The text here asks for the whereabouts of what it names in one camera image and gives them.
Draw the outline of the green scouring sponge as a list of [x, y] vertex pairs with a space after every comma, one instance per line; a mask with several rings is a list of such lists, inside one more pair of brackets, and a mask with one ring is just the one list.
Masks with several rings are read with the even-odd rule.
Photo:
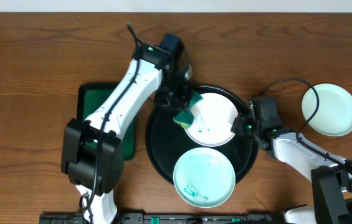
[[187, 109], [180, 111], [176, 116], [174, 116], [173, 121], [180, 125], [183, 129], [189, 129], [194, 121], [194, 115], [191, 112], [192, 107], [201, 100], [202, 96], [193, 90]]

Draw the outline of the white pink plate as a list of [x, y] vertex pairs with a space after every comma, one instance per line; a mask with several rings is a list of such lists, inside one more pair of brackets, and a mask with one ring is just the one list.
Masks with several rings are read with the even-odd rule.
[[235, 136], [231, 126], [238, 110], [221, 94], [201, 93], [201, 96], [202, 99], [191, 108], [194, 120], [186, 134], [202, 146], [221, 146]]

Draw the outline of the mint plate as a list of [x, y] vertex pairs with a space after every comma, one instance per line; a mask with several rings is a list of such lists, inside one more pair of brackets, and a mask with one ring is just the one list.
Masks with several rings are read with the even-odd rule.
[[208, 147], [185, 152], [173, 170], [173, 185], [179, 196], [198, 208], [224, 203], [236, 183], [234, 168], [223, 153]]
[[337, 137], [352, 132], [352, 95], [340, 86], [315, 85], [304, 94], [301, 108], [308, 124], [319, 133]]

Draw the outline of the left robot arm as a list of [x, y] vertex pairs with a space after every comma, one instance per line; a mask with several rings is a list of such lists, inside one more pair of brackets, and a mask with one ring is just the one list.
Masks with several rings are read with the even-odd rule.
[[178, 60], [184, 44], [139, 43], [120, 83], [86, 119], [72, 118], [66, 125], [61, 171], [81, 194], [82, 215], [88, 223], [111, 223], [116, 214], [113, 189], [123, 172], [122, 140], [144, 102], [170, 111], [189, 106], [190, 66]]

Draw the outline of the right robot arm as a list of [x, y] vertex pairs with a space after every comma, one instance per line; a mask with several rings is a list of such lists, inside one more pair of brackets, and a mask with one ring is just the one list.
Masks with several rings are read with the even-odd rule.
[[280, 118], [253, 119], [240, 113], [231, 131], [255, 141], [311, 182], [317, 223], [352, 223], [352, 159], [329, 153], [302, 134], [282, 128]]

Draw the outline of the round black serving tray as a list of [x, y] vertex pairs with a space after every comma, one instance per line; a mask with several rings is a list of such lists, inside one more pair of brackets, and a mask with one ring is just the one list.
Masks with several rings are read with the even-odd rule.
[[[199, 94], [221, 94], [236, 105], [238, 113], [249, 113], [248, 106], [238, 96], [219, 86], [199, 85], [194, 90]], [[173, 170], [177, 160], [190, 149], [204, 147], [194, 142], [186, 134], [186, 129], [173, 121], [175, 114], [157, 106], [148, 120], [145, 137], [146, 150], [152, 165], [170, 184], [173, 183]], [[237, 182], [247, 175], [258, 154], [258, 146], [253, 140], [236, 134], [229, 142], [210, 148], [223, 153], [230, 160]]]

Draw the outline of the black rectangular water tray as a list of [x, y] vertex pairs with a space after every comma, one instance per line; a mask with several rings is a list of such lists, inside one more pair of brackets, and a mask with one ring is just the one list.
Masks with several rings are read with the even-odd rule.
[[[118, 82], [85, 83], [78, 89], [77, 119], [85, 120], [110, 96]], [[122, 140], [123, 158], [132, 160], [136, 152], [135, 119], [130, 123]]]

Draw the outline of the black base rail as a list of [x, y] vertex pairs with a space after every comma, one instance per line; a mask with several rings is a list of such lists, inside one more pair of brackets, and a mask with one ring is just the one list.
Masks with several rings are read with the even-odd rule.
[[[89, 219], [81, 213], [41, 214], [39, 224], [88, 224]], [[286, 223], [269, 214], [236, 215], [144, 215], [142, 213], [120, 213], [111, 224], [236, 224], [236, 223]]]

